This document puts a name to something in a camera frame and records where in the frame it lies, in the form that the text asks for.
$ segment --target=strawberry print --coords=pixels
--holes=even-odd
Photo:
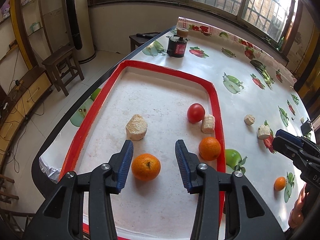
[[[261,83],[260,79],[255,76],[255,74],[251,74],[250,76],[252,77],[253,82],[254,82],[258,87],[260,87],[261,89],[264,89],[264,88],[265,88],[265,86]]]
[[[278,69],[278,70],[276,71],[276,77],[277,77],[277,79],[278,79],[281,83],[283,83],[283,80],[282,80],[282,77],[281,77],[281,74],[280,74],[280,69]]]
[[[201,25],[200,27],[198,27],[198,26],[195,26],[194,24],[191,24],[189,25],[189,30],[201,32],[204,36],[207,36],[207,37],[211,36],[211,34],[208,33],[209,27],[207,26]]]
[[[243,39],[239,39],[239,43],[241,43],[244,46],[248,46],[247,42],[244,41]]]
[[[254,50],[252,48],[250,48],[249,46],[245,47],[245,51],[244,54],[250,59],[253,60],[255,58],[254,54],[253,54]]]
[[[273,139],[274,139],[273,131],[270,129],[270,136],[267,139],[264,139],[263,143],[271,153],[276,153],[276,151],[273,149],[273,146],[272,146]]]
[[[294,111],[294,109],[293,109],[292,105],[290,104],[289,100],[287,100],[287,104],[289,106],[289,109],[290,109],[291,113],[293,113],[293,115],[296,115],[296,112]]]
[[[209,27],[207,26],[200,26],[200,29],[202,33],[207,33],[209,31]]]
[[[207,54],[204,53],[203,50],[201,50],[199,47],[190,47],[189,52],[193,55],[196,55],[197,57],[206,58],[209,57]]]

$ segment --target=wooden chair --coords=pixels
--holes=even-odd
[[[70,55],[73,58],[73,61],[76,66],[73,66],[71,64],[70,59],[69,59]],[[59,64],[60,62],[62,62],[64,60],[66,60],[66,62],[67,62],[68,70],[60,75],[59,70],[57,68],[57,64]],[[49,75],[52,83],[56,87],[57,91],[60,91],[60,89],[62,89],[62,91],[64,92],[64,94],[66,96],[69,95],[69,93],[66,89],[66,85],[68,85],[77,75],[80,76],[81,80],[84,80],[82,70],[81,70],[79,62],[76,58],[76,52],[75,52],[74,46],[66,45],[66,46],[61,47],[60,49],[58,49],[57,51],[52,53],[49,57],[47,57],[42,62],[42,64],[45,66],[45,68],[48,72],[48,75]],[[66,76],[68,73],[71,73],[71,77],[65,83],[63,83],[62,78],[64,76]]]
[[[7,228],[9,227],[12,231],[12,233],[14,233],[14,235],[17,236],[16,239],[22,239],[23,233],[25,232],[26,228],[28,227],[31,219],[34,217],[34,213],[21,213],[21,212],[15,212],[15,211],[10,211],[10,210],[6,210],[6,209],[1,209],[0,208],[0,216],[2,218],[2,221],[0,220],[0,223],[4,223],[5,225],[7,225]],[[21,228],[21,226],[19,226],[19,224],[17,223],[15,217],[18,218],[26,218],[26,222],[25,222],[25,226],[24,228]]]
[[[14,183],[13,179],[10,179],[10,178],[0,174],[0,201],[8,203],[8,204],[11,204],[11,201],[10,201],[11,198],[19,199],[19,197],[16,196],[16,195],[12,195],[12,194],[6,193],[6,192],[1,190],[1,188],[6,188],[6,186],[4,185],[5,181]]]

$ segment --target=bread piece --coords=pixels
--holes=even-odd
[[[201,130],[203,133],[213,133],[215,127],[215,118],[211,114],[206,114],[202,120]]]
[[[252,125],[255,121],[255,118],[253,117],[252,114],[247,114],[245,117],[244,117],[244,122],[246,125]]]
[[[268,125],[260,125],[258,127],[258,139],[264,140],[270,136],[270,127]]]
[[[148,124],[140,114],[135,114],[125,126],[127,136],[132,141],[141,140],[147,132]]]

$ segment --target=jar label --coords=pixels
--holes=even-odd
[[[184,54],[187,44],[177,44],[175,54]]]

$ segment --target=tiled floor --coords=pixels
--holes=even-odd
[[[26,129],[25,134],[19,141],[19,147],[15,155],[17,162],[12,156],[7,157],[10,162],[4,168],[4,175],[15,180],[14,184],[7,183],[7,191],[19,196],[19,200],[11,200],[12,204],[0,203],[2,208],[17,212],[35,213],[44,201],[43,196],[37,190],[31,177],[31,165],[40,147],[48,137],[68,109],[77,99],[106,71],[124,58],[124,55],[112,52],[98,51],[97,56],[90,62],[82,64],[84,80],[76,77],[68,86],[69,95],[65,97],[62,91],[52,87],[53,92],[44,100],[44,114],[33,115],[27,123],[27,129],[22,126],[16,139],[18,140]],[[39,104],[35,113],[42,114],[43,104]]]

